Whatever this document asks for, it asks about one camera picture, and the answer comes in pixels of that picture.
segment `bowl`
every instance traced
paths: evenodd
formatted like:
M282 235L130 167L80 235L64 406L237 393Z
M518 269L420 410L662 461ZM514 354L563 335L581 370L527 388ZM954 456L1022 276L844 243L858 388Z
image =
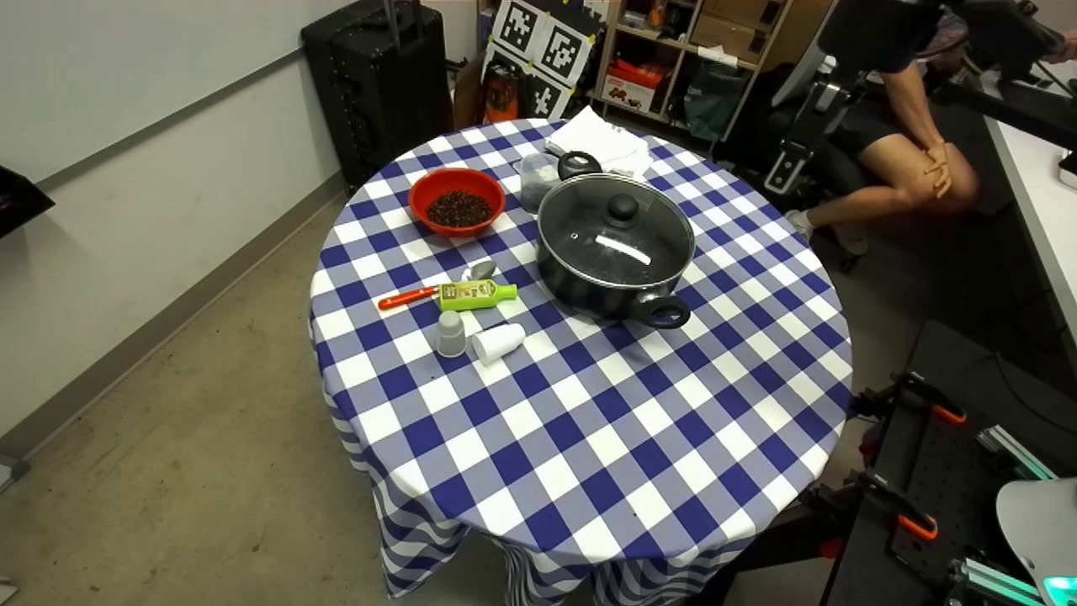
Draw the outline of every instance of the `bowl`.
M475 167L438 167L411 185L409 212L441 237L475 237L506 212L506 187Z

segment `round table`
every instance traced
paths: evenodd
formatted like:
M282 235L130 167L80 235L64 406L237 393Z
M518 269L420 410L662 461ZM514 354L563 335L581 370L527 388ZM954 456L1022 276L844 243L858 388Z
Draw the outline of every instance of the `round table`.
M598 601L697 591L818 479L844 423L851 347L818 254L750 185L647 139L647 181L697 233L678 285L681 329L591 323L538 278L536 214L514 160L554 122L435 139L378 172L330 228L311 285L311 335L333 423L375 480L386 589L413 589L479 528L510 552L514 601L559 601L585 574ZM464 246L409 219L430 167L499 176L510 207ZM495 260L514 304L468 329L523 323L499 362L438 358L438 304L378 299Z

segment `cardboard box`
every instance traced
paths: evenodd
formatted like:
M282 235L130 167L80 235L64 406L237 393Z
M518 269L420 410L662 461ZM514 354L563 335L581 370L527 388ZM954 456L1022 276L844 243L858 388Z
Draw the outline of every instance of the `cardboard box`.
M608 96L608 101L623 101L623 103L633 103L640 110L654 110L654 96L658 94L659 94L659 88L649 88L649 85L621 76L617 70L605 70L603 96Z
M699 13L697 30L693 30L697 46L724 46L728 55L738 55L742 65L762 60L762 46L757 51L750 46L754 38L762 38L762 42L769 42L769 32L733 28L733 22L717 20L710 13Z

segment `white object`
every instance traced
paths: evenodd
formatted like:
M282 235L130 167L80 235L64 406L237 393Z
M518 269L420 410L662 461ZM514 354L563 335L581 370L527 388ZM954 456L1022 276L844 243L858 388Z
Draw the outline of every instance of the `white object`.
M643 181L649 167L649 148L633 131L603 122L591 106L581 106L570 125L563 125L544 140L548 152L589 152L605 176L623 176Z
M435 335L435 354L438 358L462 358L468 351L468 329L462 312L441 312L438 315L438 335Z
M19 589L10 583L0 583L0 601L7 601L14 591L19 591Z
M621 16L621 22L627 22L627 28L647 28L647 13L627 10L627 13Z
M510 358L518 342L524 342L524 326L518 323L502 323L471 335L471 351L486 362Z
M1077 479L1059 480L1010 480L998 496L998 518L1018 562L1036 577L1077 574L1073 528L1077 520Z
M704 60L715 60L715 65L728 65L728 66L733 66L738 70L738 55L728 55L724 46L697 46L697 55L704 58Z
M1049 65L1059 81L1077 76L1077 65ZM986 116L986 131L1008 167L1018 207L1036 246L1039 266L1054 285L1054 299L1077 341L1077 190L1059 181L1057 160L1066 158L1059 143Z

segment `gray floor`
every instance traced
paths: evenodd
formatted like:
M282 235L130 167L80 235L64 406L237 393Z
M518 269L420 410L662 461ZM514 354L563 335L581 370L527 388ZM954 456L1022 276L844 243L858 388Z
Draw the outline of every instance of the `gray floor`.
M336 207L340 198L323 205L0 496L14 606L391 601L369 498L323 415L308 342L311 269ZM940 308L940 282L954 282L940 278L940 254L964 237L940 226L915 243L894 226L854 276L836 276L854 388L902 370L921 315ZM826 574L828 562L750 573L729 601L818 601ZM499 552L468 540L402 601L489 606L502 601L502 583Z

